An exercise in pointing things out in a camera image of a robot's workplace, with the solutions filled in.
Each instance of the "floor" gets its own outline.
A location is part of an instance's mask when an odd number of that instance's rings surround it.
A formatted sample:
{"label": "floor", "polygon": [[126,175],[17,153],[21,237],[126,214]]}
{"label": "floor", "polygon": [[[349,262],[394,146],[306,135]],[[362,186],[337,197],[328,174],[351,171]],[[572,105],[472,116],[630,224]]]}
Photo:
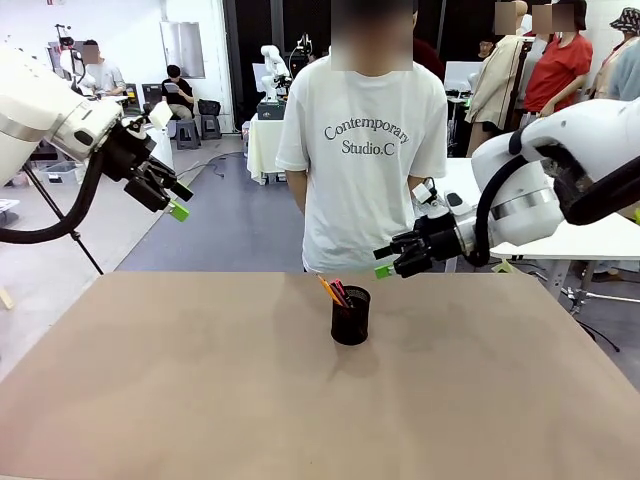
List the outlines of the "floor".
{"label": "floor", "polygon": [[[212,157],[242,149],[239,137],[203,142],[200,150],[174,151],[176,171],[204,165]],[[202,168],[182,178],[191,183]],[[63,211],[78,193],[75,186],[47,187]],[[34,188],[3,188],[0,198],[20,200],[13,211],[19,215],[9,228],[32,230],[57,222],[48,205]],[[88,250],[105,272],[113,271],[159,219],[123,191],[123,184],[104,178],[86,220],[78,231]],[[39,245],[0,244],[0,286],[7,289],[15,308],[0,308],[0,380],[42,337],[75,300],[98,277],[80,248],[65,237]]]}
{"label": "floor", "polygon": [[[303,219],[285,184],[259,186],[249,179],[242,155],[213,162],[193,182],[192,216],[185,224],[161,218],[118,267],[129,271],[300,272]],[[224,174],[220,178],[216,173]],[[522,266],[523,271],[539,270]],[[459,261],[459,271],[473,271]],[[444,271],[438,265],[434,271]],[[577,286],[572,277],[568,283]],[[640,285],[595,285],[594,292],[640,299]],[[566,299],[563,304],[569,306]],[[581,320],[622,348],[599,342],[640,389],[640,306],[593,300]]]}

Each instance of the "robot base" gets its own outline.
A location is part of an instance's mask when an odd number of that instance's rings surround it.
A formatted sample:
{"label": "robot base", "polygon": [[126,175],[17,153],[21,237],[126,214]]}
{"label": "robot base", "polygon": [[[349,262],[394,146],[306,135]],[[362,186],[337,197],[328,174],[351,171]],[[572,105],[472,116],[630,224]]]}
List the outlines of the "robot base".
{"label": "robot base", "polygon": [[278,102],[260,102],[258,104],[259,120],[283,120],[284,109],[287,102],[279,100]]}

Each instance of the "red shirt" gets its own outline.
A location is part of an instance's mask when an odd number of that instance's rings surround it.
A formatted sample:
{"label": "red shirt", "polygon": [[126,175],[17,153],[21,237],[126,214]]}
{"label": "red shirt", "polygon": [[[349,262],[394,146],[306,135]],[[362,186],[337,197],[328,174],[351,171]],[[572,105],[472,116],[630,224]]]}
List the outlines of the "red shirt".
{"label": "red shirt", "polygon": [[444,65],[438,58],[438,52],[427,42],[413,39],[413,61],[435,74],[444,82]]}
{"label": "red shirt", "polygon": [[[539,112],[553,97],[564,90],[580,75],[591,70],[593,45],[582,35],[564,48],[560,48],[560,39],[549,44],[544,55],[533,69],[524,106],[530,112]],[[555,111],[573,105],[575,95],[570,95],[556,105]]]}

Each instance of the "beige jacket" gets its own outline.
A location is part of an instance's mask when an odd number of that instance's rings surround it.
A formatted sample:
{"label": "beige jacket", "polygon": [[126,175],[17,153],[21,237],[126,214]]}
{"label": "beige jacket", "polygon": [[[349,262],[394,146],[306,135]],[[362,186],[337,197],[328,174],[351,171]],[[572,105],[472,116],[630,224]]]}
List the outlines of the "beige jacket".
{"label": "beige jacket", "polygon": [[611,78],[613,77],[613,72],[616,69],[618,59],[629,47],[632,47],[638,41],[640,41],[640,37],[634,37],[627,40],[627,42],[618,50],[613,52],[611,57],[609,57],[604,65],[602,65],[602,68],[598,72],[598,75],[596,75],[596,79],[593,84],[595,98],[609,98],[609,86],[611,84]]}
{"label": "beige jacket", "polygon": [[485,59],[476,93],[471,100],[467,122],[491,122],[504,129],[522,44],[522,37],[507,35]]}

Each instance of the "person in white t-shirt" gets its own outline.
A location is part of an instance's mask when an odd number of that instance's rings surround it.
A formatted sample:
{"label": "person in white t-shirt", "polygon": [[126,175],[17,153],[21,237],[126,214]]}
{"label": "person in white t-shirt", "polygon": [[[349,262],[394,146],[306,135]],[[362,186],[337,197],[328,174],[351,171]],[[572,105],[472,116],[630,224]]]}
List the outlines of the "person in white t-shirt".
{"label": "person in white t-shirt", "polygon": [[447,98],[442,82],[411,61],[406,4],[341,0],[331,55],[291,86],[276,165],[305,215],[307,271],[384,264],[373,251],[413,229],[411,190],[445,174]]}

